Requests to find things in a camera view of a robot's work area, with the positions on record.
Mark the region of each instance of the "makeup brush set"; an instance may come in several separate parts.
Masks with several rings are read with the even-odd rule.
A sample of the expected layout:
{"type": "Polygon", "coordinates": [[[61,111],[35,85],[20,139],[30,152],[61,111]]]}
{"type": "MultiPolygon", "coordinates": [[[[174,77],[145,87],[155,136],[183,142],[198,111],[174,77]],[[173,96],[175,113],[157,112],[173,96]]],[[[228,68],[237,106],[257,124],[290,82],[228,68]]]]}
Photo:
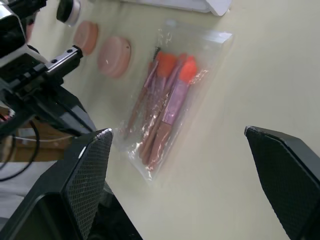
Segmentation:
{"type": "Polygon", "coordinates": [[[114,145],[126,151],[147,181],[154,180],[170,157],[185,119],[192,118],[187,112],[197,95],[208,89],[201,83],[217,67],[231,37],[175,20],[167,20],[159,29],[156,51],[132,96],[128,119],[114,130],[114,145]]]}
{"type": "Polygon", "coordinates": [[[150,64],[125,132],[130,133],[141,103],[146,98],[142,142],[138,150],[142,163],[151,172],[159,162],[196,74],[196,59],[186,53],[175,56],[159,51],[150,64]]]}

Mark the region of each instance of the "purple brush handle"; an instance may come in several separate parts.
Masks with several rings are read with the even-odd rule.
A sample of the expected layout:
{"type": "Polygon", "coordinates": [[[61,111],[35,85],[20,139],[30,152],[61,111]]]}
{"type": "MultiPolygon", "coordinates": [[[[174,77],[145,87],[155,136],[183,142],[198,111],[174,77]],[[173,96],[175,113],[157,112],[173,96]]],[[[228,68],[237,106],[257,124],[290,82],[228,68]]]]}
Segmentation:
{"type": "Polygon", "coordinates": [[[166,82],[165,89],[164,89],[165,94],[170,92],[172,85],[175,83],[175,81],[178,78],[178,74],[180,73],[182,66],[183,66],[183,62],[179,60],[178,63],[175,65],[174,69],[172,70],[172,73],[168,81],[166,82]]]}
{"type": "Polygon", "coordinates": [[[164,110],[164,115],[162,121],[173,125],[177,119],[179,111],[186,99],[189,89],[189,84],[178,79],[175,82],[171,97],[169,99],[168,105],[164,110]]]}

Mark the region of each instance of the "makeup brush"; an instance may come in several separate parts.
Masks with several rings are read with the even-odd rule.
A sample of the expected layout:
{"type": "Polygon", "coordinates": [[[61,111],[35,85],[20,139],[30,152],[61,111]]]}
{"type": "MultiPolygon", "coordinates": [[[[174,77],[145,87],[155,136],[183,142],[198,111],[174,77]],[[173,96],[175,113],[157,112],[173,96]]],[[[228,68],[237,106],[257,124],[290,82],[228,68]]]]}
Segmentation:
{"type": "Polygon", "coordinates": [[[156,107],[153,110],[152,117],[156,117],[156,119],[153,119],[153,122],[155,124],[153,124],[151,127],[148,128],[149,134],[145,134],[143,136],[142,145],[140,146],[140,149],[139,149],[140,150],[140,158],[142,159],[142,162],[144,164],[147,164],[147,162],[145,160],[147,159],[146,155],[149,152],[148,148],[151,146],[151,144],[154,140],[154,137],[157,133],[157,129],[159,127],[159,123],[160,123],[158,121],[159,115],[160,115],[162,109],[164,108],[164,103],[167,100],[168,93],[170,92],[175,81],[177,80],[179,73],[180,73],[180,70],[186,61],[186,58],[187,58],[186,53],[182,53],[179,56],[178,61],[175,65],[174,69],[172,70],[172,73],[171,73],[169,79],[167,80],[167,83],[165,85],[162,96],[161,96],[160,100],[158,101],[158,103],[156,104],[158,107],[156,107]]]}
{"type": "Polygon", "coordinates": [[[180,109],[186,99],[189,86],[197,74],[197,64],[194,57],[189,57],[181,69],[178,80],[175,82],[172,94],[164,110],[164,115],[157,130],[150,158],[148,161],[149,171],[157,166],[165,145],[172,131],[180,109]]]}
{"type": "Polygon", "coordinates": [[[160,94],[162,94],[162,89],[165,88],[165,85],[167,83],[167,79],[170,77],[173,69],[175,68],[177,62],[177,57],[170,53],[164,53],[161,56],[161,60],[159,62],[158,68],[156,70],[157,79],[154,79],[155,81],[155,90],[154,94],[152,96],[152,111],[151,115],[149,117],[149,121],[144,124],[144,135],[143,135],[143,141],[142,144],[139,146],[139,152],[141,153],[144,149],[144,144],[148,138],[148,135],[150,134],[152,127],[155,124],[155,121],[157,120],[157,113],[159,113],[159,98],[160,94]]]}
{"type": "MultiPolygon", "coordinates": [[[[154,54],[153,54],[153,61],[155,61],[155,59],[156,59],[158,53],[160,52],[160,50],[161,50],[161,47],[159,47],[159,46],[157,46],[155,48],[155,51],[154,51],[154,54]]],[[[150,74],[150,72],[152,71],[152,67],[153,67],[153,63],[154,63],[153,61],[151,61],[149,63],[148,74],[150,74]]],[[[153,75],[153,78],[151,79],[151,82],[148,85],[148,88],[147,88],[146,107],[145,107],[145,110],[144,110],[144,122],[145,123],[147,122],[147,120],[149,119],[149,116],[151,115],[151,107],[152,107],[151,98],[152,98],[152,95],[153,95],[152,84],[154,83],[154,80],[155,80],[156,77],[157,77],[157,74],[155,73],[153,75]]]]}
{"type": "Polygon", "coordinates": [[[167,80],[174,70],[177,60],[175,55],[167,53],[163,55],[163,61],[159,62],[159,66],[156,69],[157,80],[155,82],[154,104],[157,104],[157,101],[165,90],[167,80]]]}
{"type": "Polygon", "coordinates": [[[159,51],[159,53],[157,54],[155,60],[154,60],[154,63],[153,63],[153,67],[150,71],[150,74],[148,74],[147,78],[145,79],[144,81],[144,85],[140,91],[140,94],[138,96],[138,99],[137,101],[135,102],[135,105],[133,107],[133,110],[132,110],[132,113],[131,113],[131,117],[129,119],[129,122],[128,122],[128,125],[126,127],[126,130],[125,130],[125,135],[124,135],[124,138],[126,138],[128,136],[128,133],[130,131],[130,129],[132,128],[132,126],[134,125],[135,123],[135,120],[137,118],[137,115],[138,115],[138,110],[139,110],[139,107],[147,93],[147,90],[148,90],[148,86],[151,82],[151,80],[153,79],[154,77],[154,74],[157,70],[157,67],[159,65],[159,63],[161,62],[161,58],[162,58],[162,55],[163,53],[161,51],[159,51]]]}

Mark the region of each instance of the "pink brush handle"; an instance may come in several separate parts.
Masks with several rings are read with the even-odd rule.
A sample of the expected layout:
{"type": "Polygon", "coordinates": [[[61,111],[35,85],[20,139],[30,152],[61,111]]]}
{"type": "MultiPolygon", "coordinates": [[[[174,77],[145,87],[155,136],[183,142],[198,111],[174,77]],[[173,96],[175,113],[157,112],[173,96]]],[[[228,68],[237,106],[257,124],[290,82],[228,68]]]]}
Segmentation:
{"type": "Polygon", "coordinates": [[[167,78],[166,77],[159,77],[155,80],[155,89],[153,94],[153,104],[158,104],[162,93],[164,92],[166,86],[167,78]]]}
{"type": "Polygon", "coordinates": [[[162,156],[166,143],[170,137],[172,126],[165,122],[161,122],[157,131],[153,147],[151,150],[150,158],[148,160],[148,170],[152,172],[158,165],[159,160],[162,156]]]}
{"type": "MultiPolygon", "coordinates": [[[[148,68],[148,75],[151,73],[152,71],[152,68],[153,68],[153,63],[150,62],[149,63],[149,68],[148,68]]],[[[150,99],[150,93],[151,93],[151,83],[149,83],[148,87],[147,87],[147,92],[146,92],[146,107],[144,108],[144,123],[146,123],[147,119],[148,119],[148,102],[149,102],[149,99],[150,99]]]]}
{"type": "Polygon", "coordinates": [[[148,92],[147,92],[147,100],[146,100],[146,108],[145,108],[145,116],[144,116],[144,125],[147,125],[147,121],[150,120],[151,113],[152,113],[152,107],[153,107],[153,95],[154,95],[154,87],[155,87],[155,80],[157,78],[157,74],[155,73],[153,76],[153,79],[151,80],[149,86],[148,86],[148,92]]]}
{"type": "Polygon", "coordinates": [[[140,157],[142,159],[146,158],[146,154],[148,152],[148,148],[152,146],[152,142],[154,140],[154,137],[156,136],[156,133],[158,131],[158,127],[160,125],[160,121],[162,120],[164,123],[173,125],[175,120],[178,117],[179,111],[186,99],[187,93],[188,93],[189,85],[185,83],[184,81],[177,80],[175,82],[174,88],[172,90],[172,93],[170,94],[169,101],[167,102],[167,105],[163,105],[161,108],[157,109],[158,113],[157,115],[154,115],[155,124],[152,124],[149,126],[148,129],[148,135],[144,135],[144,138],[142,140],[141,150],[140,150],[140,157]]]}
{"type": "Polygon", "coordinates": [[[149,162],[150,151],[152,149],[155,136],[156,136],[158,128],[160,126],[161,118],[162,118],[162,116],[160,116],[160,117],[158,117],[156,119],[156,122],[149,129],[148,136],[146,136],[144,141],[142,141],[142,145],[141,146],[143,148],[140,149],[139,157],[142,159],[142,163],[145,164],[145,165],[148,164],[148,162],[149,162]]]}
{"type": "MultiPolygon", "coordinates": [[[[162,104],[165,103],[167,96],[163,96],[162,99],[159,101],[162,104]]],[[[148,124],[146,132],[142,139],[142,144],[139,147],[140,158],[144,159],[146,157],[149,148],[152,146],[153,140],[157,134],[157,130],[159,128],[160,122],[165,114],[162,111],[163,108],[166,106],[161,105],[159,108],[155,109],[152,114],[151,122],[148,124]]]]}
{"type": "Polygon", "coordinates": [[[148,89],[148,86],[150,85],[150,82],[151,80],[154,78],[154,75],[155,75],[155,72],[157,70],[157,67],[159,65],[159,61],[158,60],[155,60],[154,61],[154,64],[153,64],[153,67],[152,67],[152,70],[150,71],[150,73],[148,74],[148,77],[145,79],[144,81],[144,85],[140,91],[140,94],[138,96],[138,99],[133,107],[133,110],[132,110],[132,113],[131,113],[131,117],[129,119],[129,122],[128,122],[128,125],[126,127],[126,130],[125,130],[125,135],[124,135],[124,138],[126,138],[128,136],[128,133],[129,131],[131,130],[132,126],[134,125],[135,121],[136,121],[136,118],[137,118],[137,115],[138,115],[138,110],[139,110],[139,107],[147,93],[147,89],[148,89]]]}

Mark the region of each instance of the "makeup sponge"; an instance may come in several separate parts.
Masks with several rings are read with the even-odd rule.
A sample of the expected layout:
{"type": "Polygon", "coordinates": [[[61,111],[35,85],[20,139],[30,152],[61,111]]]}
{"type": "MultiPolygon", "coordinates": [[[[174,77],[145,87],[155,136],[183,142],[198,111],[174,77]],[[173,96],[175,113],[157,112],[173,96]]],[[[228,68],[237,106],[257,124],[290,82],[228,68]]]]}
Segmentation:
{"type": "Polygon", "coordinates": [[[119,78],[127,70],[131,47],[123,37],[111,36],[102,45],[97,64],[100,72],[108,77],[119,78]]]}
{"type": "Polygon", "coordinates": [[[83,21],[77,28],[73,43],[83,54],[90,55],[95,49],[98,37],[98,25],[91,21],[83,21]]]}

